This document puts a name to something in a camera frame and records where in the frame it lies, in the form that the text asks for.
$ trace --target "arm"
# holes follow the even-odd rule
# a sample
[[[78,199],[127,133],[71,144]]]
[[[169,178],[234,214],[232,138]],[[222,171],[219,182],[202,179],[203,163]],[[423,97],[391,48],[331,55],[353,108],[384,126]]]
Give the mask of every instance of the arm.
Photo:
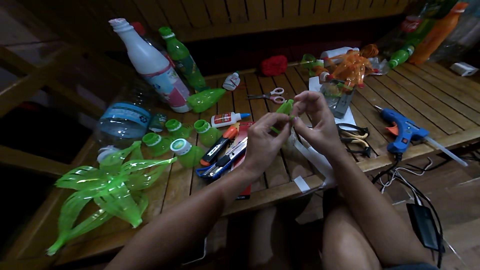
[[[115,256],[107,270],[150,269],[178,263],[190,246],[205,238],[215,222],[245,188],[272,163],[290,134],[285,114],[269,113],[248,130],[244,162],[231,173],[188,197],[143,227]],[[269,129],[282,124],[273,137]]]
[[[348,209],[380,262],[384,265],[432,263],[431,253],[422,246],[411,226],[348,156],[323,95],[305,91],[297,95],[295,101],[293,113],[308,113],[314,126],[309,129],[296,117],[295,130],[327,157]]]

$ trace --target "power adapter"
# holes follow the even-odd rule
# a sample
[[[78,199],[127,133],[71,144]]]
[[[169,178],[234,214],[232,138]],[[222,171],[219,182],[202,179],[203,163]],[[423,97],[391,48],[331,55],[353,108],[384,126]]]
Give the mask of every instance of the power adapter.
[[[422,245],[426,248],[444,253],[444,245],[441,244],[441,249],[438,249],[437,239],[439,233],[433,220],[430,208],[413,203],[407,203],[408,215],[412,228]]]

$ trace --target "box cutter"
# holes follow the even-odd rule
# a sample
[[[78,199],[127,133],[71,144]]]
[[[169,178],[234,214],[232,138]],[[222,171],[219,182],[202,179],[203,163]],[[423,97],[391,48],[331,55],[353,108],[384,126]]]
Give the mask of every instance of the box cutter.
[[[217,162],[211,166],[196,169],[195,171],[197,172],[197,175],[208,180],[218,179],[226,169],[230,168],[230,166],[238,157],[245,153],[245,150],[247,149],[247,139],[248,137],[243,139],[232,150],[230,150],[223,157],[219,158]]]

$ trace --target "white glue bottle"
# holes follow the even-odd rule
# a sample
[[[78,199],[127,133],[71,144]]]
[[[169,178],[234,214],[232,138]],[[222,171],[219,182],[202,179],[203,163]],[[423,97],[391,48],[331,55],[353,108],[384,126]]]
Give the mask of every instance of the white glue bottle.
[[[108,21],[125,43],[128,57],[138,73],[155,88],[163,102],[175,112],[187,112],[190,95],[170,62],[161,52],[146,43],[125,19]]]
[[[222,127],[235,124],[242,118],[250,116],[249,113],[234,113],[227,112],[224,114],[217,114],[212,116],[212,127]]]
[[[226,90],[233,91],[237,86],[240,84],[239,72],[234,72],[233,74],[229,75],[225,81],[223,82],[222,87]]]

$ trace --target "scissors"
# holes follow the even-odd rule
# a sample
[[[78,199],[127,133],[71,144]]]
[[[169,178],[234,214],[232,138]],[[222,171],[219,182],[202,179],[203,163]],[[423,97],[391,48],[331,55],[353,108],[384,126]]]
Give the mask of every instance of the scissors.
[[[269,94],[264,94],[264,95],[247,95],[247,99],[257,99],[257,98],[268,98],[269,100],[275,102],[276,104],[283,104],[286,102],[286,100],[281,97],[281,96],[273,96],[273,95],[281,95],[285,92],[285,90],[281,87],[277,87],[273,89],[272,92]]]

